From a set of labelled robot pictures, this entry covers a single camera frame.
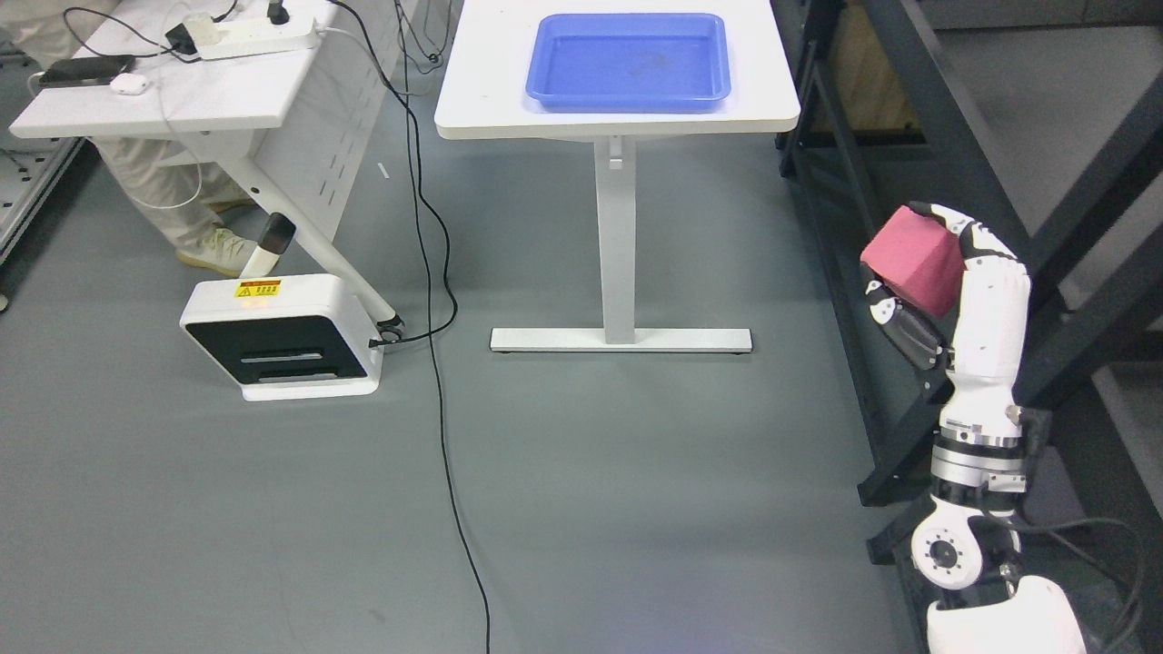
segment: smartphone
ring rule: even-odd
[[[134,67],[136,57],[133,55],[113,55],[108,57],[83,57],[80,59],[62,59],[44,71],[41,76],[41,88],[60,88],[63,86],[97,86],[113,81],[113,78]]]

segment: pink sponge block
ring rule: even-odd
[[[861,253],[901,299],[942,317],[961,290],[964,263],[957,237],[941,223],[900,207]]]

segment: white table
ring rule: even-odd
[[[240,2],[228,20],[265,15],[266,2]],[[391,3],[350,0],[392,70],[395,13]],[[411,10],[416,0],[408,0]],[[123,0],[115,15],[145,36],[164,33],[197,10],[221,12],[221,0]],[[292,15],[311,13],[320,26],[355,30],[355,21],[323,0],[286,0]],[[106,21],[87,42],[100,52],[157,51]],[[78,56],[88,56],[81,50]],[[335,249],[331,239],[351,192],[385,90],[356,43],[328,34],[321,44],[290,52],[183,64],[170,56],[138,59],[150,79],[136,97],[106,86],[42,91],[12,125],[16,136],[124,136],[174,142],[167,163],[222,166],[267,213],[294,222],[295,240],[359,297],[377,324],[395,310]]]
[[[699,114],[550,113],[525,83],[542,19],[564,13],[709,13],[723,20],[732,92]],[[493,329],[495,351],[751,350],[748,329],[634,326],[636,141],[645,136],[777,133],[799,102],[766,0],[465,0],[436,106],[445,138],[592,141],[604,327]]]

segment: blue plastic tray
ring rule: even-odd
[[[712,14],[555,14],[541,21],[526,93],[554,112],[698,113],[730,93]]]

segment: warning label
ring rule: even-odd
[[[281,279],[249,279],[241,282],[234,291],[234,297],[258,298],[263,296],[277,296],[279,294],[280,283],[283,283]]]

